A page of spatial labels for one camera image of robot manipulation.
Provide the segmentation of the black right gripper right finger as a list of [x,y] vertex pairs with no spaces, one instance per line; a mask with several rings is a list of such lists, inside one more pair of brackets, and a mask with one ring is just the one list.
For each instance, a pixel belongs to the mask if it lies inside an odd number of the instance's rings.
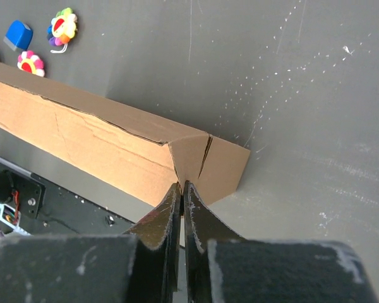
[[355,251],[318,240],[248,240],[183,191],[190,302],[377,302]]

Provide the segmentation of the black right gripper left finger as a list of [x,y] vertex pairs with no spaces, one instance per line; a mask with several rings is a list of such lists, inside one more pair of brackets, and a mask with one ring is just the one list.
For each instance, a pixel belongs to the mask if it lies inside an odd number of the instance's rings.
[[180,203],[173,184],[157,207],[120,235],[0,240],[0,302],[171,302]]

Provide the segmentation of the brown cardboard box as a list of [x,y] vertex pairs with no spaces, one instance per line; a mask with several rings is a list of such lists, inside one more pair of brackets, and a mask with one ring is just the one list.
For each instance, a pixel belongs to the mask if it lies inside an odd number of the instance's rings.
[[212,204],[238,187],[250,151],[0,62],[0,128],[152,205],[192,182]]

